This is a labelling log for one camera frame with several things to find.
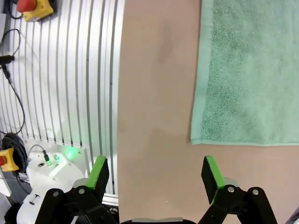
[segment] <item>black cable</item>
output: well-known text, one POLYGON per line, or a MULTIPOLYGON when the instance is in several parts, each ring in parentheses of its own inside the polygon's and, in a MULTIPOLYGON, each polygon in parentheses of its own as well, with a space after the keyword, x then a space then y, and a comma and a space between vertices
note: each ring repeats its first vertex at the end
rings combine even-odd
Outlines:
POLYGON ((20 48, 20 45, 21 45, 21 33, 20 31, 17 29, 17 28, 14 28, 14 29, 10 29, 8 31, 6 31, 4 34, 3 34, 3 37, 2 37, 2 42, 4 42, 4 38, 5 36, 10 33, 11 31, 17 31, 18 32, 18 35, 19 35, 19 44, 18 44, 18 47, 17 49, 13 52, 13 56, 16 54, 16 52, 18 51, 18 49, 20 48))
POLYGON ((2 150, 14 148, 13 159, 19 167, 18 173, 26 173, 28 165, 27 153, 22 139, 13 133, 6 134, 2 139, 2 150))
POLYGON ((11 6, 12 6, 13 2, 11 0, 7 0, 6 1, 6 6, 7 6, 7 10, 8 10, 8 14, 9 16, 14 19, 14 20, 19 20, 23 17, 23 13, 19 16, 19 17, 14 17, 14 15, 11 12, 11 6))
MULTIPOLYGON (((19 44, 18 44, 17 49, 13 52, 13 56, 14 56, 14 55, 16 54, 16 52, 19 50, 19 48, 20 48, 20 44, 21 44, 21 34, 20 34, 20 31, 19 31, 18 29, 15 29, 15 28, 14 28, 14 29, 10 29, 10 30, 8 30, 7 32, 4 33, 4 35, 3 35, 3 37, 2 37, 2 41, 4 40, 5 36, 6 36, 9 32, 11 32, 11 31, 17 31, 18 34, 19 34, 19 44)), ((8 70, 6 69, 6 67, 3 67, 3 71, 4 71, 4 68, 5 68, 5 72, 9 73, 8 70)), ((10 85, 11 88, 13 89, 15 96, 17 97, 17 99, 18 99, 18 101, 19 101, 19 103, 20 103, 20 106, 21 106, 21 109, 22 109, 22 113, 23 113, 23 123, 22 123, 22 126, 20 127, 20 129, 19 129, 16 133, 14 133, 14 134, 18 134, 18 133, 21 132, 22 128, 23 128, 24 125, 25 125, 25 111, 24 111, 23 104, 22 104, 22 102, 21 102, 21 100, 20 100, 20 97, 19 97, 19 95, 17 94, 16 90, 14 89, 14 86, 12 85, 12 82, 11 82, 10 78, 8 78, 7 76, 6 76, 6 78, 7 78, 7 80, 8 80, 9 85, 10 85)))
POLYGON ((21 185, 21 178, 19 175, 16 176, 17 182, 19 183, 19 186, 29 195, 30 193, 21 185))

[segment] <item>green light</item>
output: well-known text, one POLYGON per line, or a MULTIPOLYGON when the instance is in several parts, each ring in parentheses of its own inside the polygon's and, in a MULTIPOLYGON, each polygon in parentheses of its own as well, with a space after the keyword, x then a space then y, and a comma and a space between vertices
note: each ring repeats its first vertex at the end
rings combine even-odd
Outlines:
POLYGON ((77 155, 77 149, 74 147, 68 147, 65 151, 65 156, 68 158, 68 160, 74 159, 74 157, 77 155))

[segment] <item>red emergency stop button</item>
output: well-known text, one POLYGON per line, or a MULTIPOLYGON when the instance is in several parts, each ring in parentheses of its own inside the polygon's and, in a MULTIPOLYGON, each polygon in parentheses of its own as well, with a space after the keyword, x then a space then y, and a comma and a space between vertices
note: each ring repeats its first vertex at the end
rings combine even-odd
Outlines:
POLYGON ((30 12, 36 8, 36 0, 18 0, 17 10, 20 13, 30 12))
POLYGON ((6 164, 6 158, 5 158, 5 156, 0 156, 0 166, 3 166, 3 165, 5 165, 6 164))

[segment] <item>screw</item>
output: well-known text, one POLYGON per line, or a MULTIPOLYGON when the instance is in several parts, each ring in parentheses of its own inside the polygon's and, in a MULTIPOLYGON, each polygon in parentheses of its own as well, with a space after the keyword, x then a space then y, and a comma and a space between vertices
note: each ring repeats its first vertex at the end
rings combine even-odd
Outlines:
POLYGON ((258 190, 257 190, 257 189, 254 189, 254 190, 252 191, 252 193, 253 193, 254 195, 258 195, 258 190))
POLYGON ((79 194, 84 194, 85 190, 82 188, 79 190, 79 194))
POLYGON ((233 192, 235 191, 235 189, 234 189, 233 187, 228 187, 228 191, 229 191, 230 193, 233 193, 233 192))

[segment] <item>towel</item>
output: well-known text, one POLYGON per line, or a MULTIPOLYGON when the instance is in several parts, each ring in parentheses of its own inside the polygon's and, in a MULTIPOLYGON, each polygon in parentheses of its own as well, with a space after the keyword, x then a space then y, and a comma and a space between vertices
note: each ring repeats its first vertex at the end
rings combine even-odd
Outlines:
POLYGON ((299 145, 299 1, 202 0, 192 144, 299 145))

